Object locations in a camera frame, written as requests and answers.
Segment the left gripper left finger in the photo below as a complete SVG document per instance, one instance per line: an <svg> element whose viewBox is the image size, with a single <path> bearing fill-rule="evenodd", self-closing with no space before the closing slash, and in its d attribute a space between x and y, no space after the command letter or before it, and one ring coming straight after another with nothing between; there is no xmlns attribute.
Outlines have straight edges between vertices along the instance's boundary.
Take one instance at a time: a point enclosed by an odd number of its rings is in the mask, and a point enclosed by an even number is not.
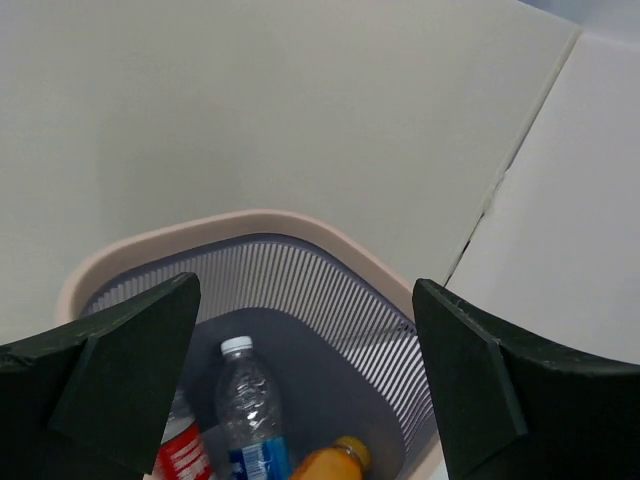
<svg viewBox="0 0 640 480"><path fill-rule="evenodd" d="M154 466L201 298L179 274L1 347L4 479L141 479Z"/></svg>

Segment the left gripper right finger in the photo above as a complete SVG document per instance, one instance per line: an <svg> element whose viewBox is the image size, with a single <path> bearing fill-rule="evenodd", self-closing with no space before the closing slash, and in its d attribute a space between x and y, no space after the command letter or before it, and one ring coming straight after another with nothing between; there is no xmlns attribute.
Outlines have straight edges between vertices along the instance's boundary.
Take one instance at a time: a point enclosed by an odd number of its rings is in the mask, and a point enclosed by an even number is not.
<svg viewBox="0 0 640 480"><path fill-rule="evenodd" d="M635 479L639 368L548 340L421 279L412 303L452 479Z"/></svg>

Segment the red label water bottle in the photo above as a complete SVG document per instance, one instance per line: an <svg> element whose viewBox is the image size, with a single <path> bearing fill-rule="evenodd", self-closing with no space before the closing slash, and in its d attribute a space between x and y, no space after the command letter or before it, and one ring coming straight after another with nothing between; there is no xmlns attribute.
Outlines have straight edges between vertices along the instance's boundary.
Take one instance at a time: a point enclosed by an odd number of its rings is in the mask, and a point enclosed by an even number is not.
<svg viewBox="0 0 640 480"><path fill-rule="evenodd" d="M152 475L163 480L215 479L200 429L181 389L174 395Z"/></svg>

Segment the blue label water bottle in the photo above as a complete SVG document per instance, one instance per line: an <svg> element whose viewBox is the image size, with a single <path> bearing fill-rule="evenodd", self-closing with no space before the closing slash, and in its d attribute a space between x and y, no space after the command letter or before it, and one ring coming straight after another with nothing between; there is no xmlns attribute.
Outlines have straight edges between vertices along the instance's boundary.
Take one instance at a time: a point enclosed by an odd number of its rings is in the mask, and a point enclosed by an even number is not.
<svg viewBox="0 0 640 480"><path fill-rule="evenodd" d="M227 446L229 477L289 478L292 466L275 380L255 356L251 337L227 339L220 351L223 366L215 406Z"/></svg>

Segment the orange juice bottle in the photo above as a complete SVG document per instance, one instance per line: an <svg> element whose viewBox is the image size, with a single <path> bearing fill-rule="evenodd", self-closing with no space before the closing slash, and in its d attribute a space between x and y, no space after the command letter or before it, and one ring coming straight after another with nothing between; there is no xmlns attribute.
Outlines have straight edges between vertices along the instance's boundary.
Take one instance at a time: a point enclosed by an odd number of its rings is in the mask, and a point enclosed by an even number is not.
<svg viewBox="0 0 640 480"><path fill-rule="evenodd" d="M362 480L371 466L369 449L353 436L309 454L294 470L292 480Z"/></svg>

